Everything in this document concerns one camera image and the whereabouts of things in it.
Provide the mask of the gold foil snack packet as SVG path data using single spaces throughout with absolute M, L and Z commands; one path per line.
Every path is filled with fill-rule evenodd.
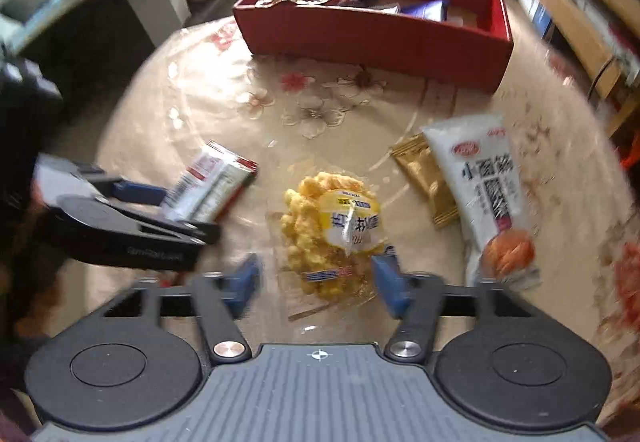
M 454 196 L 423 134 L 413 135 L 395 144 L 390 148 L 390 157 L 424 194 L 436 228 L 443 228 L 459 218 Z

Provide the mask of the silver grey snack packet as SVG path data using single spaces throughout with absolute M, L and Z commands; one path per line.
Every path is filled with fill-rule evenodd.
M 371 6 L 372 10 L 376 12 L 384 12 L 384 14 L 399 14 L 401 12 L 401 6 L 399 3 L 390 3 Z

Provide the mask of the blue foil snack packet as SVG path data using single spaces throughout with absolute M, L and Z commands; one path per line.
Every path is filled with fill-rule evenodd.
M 444 22 L 447 20 L 448 5 L 449 2 L 447 0 L 435 0 L 402 6 L 400 13 L 413 18 Z

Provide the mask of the white noodle snack bag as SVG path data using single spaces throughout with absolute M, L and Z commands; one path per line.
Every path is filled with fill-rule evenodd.
M 533 232 L 503 116 L 450 118 L 425 125 L 422 133 L 460 214 L 465 283 L 537 286 Z

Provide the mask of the yellow puffed snack bag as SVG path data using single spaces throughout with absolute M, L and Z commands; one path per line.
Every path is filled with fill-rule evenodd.
M 372 293 L 371 258 L 385 252 L 380 205 L 356 177 L 320 172 L 283 194 L 267 215 L 286 314 L 297 318 Z

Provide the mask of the red silver snack packet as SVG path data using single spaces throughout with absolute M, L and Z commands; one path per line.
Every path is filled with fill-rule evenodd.
M 174 222 L 213 223 L 255 180 L 258 163 L 215 142 L 201 149 L 160 204 Z

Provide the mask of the red cardboard box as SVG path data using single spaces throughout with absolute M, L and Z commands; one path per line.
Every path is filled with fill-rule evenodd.
M 472 26 L 370 8 L 291 2 L 262 7 L 259 1 L 239 0 L 233 7 L 244 41 L 256 55 L 356 64 L 492 93 L 513 50 L 503 0 L 444 0 L 474 16 Z

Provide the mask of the floral beige tablecloth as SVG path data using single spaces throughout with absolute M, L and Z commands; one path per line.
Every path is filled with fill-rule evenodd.
M 102 135 L 108 172 L 171 187 L 209 143 L 257 162 L 230 208 L 222 240 L 201 262 L 227 269 L 248 253 L 265 262 L 262 292 L 243 321 L 251 344 L 375 342 L 394 330 L 369 288 L 324 302 L 299 283 L 279 228 L 284 195 L 314 176 L 353 177 L 375 194 L 386 240 L 408 272 L 459 284 L 459 224 L 436 227 L 427 199 L 390 155 L 426 124 L 498 113 L 511 139 L 536 245 L 540 283 L 526 298 L 595 344 L 614 380 L 610 418 L 639 402 L 639 334 L 627 324 L 614 261 L 639 236 L 639 218 L 613 147 L 582 92 L 515 18 L 514 49 L 494 95 L 348 64 L 255 57 L 232 20 L 172 36 L 139 69 Z

